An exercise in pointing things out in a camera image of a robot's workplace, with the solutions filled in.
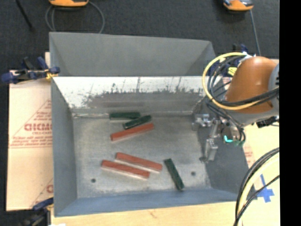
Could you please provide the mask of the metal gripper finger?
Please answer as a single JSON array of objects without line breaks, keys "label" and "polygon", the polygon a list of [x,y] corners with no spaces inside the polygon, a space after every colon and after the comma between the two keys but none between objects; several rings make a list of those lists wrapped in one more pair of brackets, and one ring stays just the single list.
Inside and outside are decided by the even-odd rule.
[{"label": "metal gripper finger", "polygon": [[212,126],[214,117],[209,113],[195,113],[192,118],[192,130],[197,131],[200,128],[209,128]]},{"label": "metal gripper finger", "polygon": [[202,162],[214,161],[216,153],[218,151],[218,145],[215,143],[214,138],[208,138],[201,146],[202,156],[200,160]]}]

